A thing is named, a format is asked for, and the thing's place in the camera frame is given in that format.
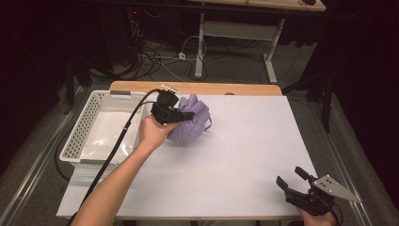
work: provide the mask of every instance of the white tabletop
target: white tabletop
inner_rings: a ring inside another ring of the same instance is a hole
[[[183,146],[167,140],[144,164],[117,217],[275,219],[296,217],[276,185],[307,192],[296,166],[317,176],[284,96],[199,95],[212,127]],[[75,169],[57,215],[73,215],[96,175]]]

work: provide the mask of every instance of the hand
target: hand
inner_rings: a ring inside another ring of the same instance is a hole
[[[335,226],[337,223],[331,212],[328,212],[322,216],[313,216],[303,209],[298,207],[296,209],[303,217],[305,226]]]
[[[153,115],[144,118],[140,126],[140,144],[147,145],[151,151],[157,149],[167,138],[170,131],[179,123],[160,124]]]

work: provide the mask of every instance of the dark background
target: dark background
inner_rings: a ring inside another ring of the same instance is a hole
[[[362,10],[356,20],[347,23],[287,20],[279,43],[318,43],[303,79],[318,73],[334,78],[334,91],[344,113],[398,207],[398,2],[352,0],[325,4],[328,12],[352,14]],[[81,55],[110,69],[114,62],[132,61],[126,37],[107,32],[123,29],[122,24],[119,28],[106,26],[122,20],[115,13],[97,8],[72,13],[61,2],[47,0],[1,2],[0,72],[5,87],[1,97],[1,173],[36,123],[58,102],[56,93],[65,82],[71,57]],[[149,23],[149,29],[158,24],[158,29],[152,31],[175,44],[181,41],[181,31],[189,34],[197,30],[199,15],[173,12],[168,16],[169,24]],[[90,36],[98,39],[85,43],[85,37]],[[325,82],[321,79],[309,89],[321,90],[323,98]]]

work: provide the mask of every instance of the forearm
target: forearm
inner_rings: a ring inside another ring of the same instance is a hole
[[[88,196],[72,225],[111,225],[138,171],[153,147],[140,143]]]

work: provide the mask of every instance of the human arm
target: human arm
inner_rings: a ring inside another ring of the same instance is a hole
[[[143,119],[136,149],[98,184],[77,212],[72,225],[111,225],[138,171],[177,125],[161,125],[153,116]]]
[[[327,212],[322,216],[313,216],[303,209],[296,208],[303,217],[305,226],[335,226],[337,222],[331,212]]]

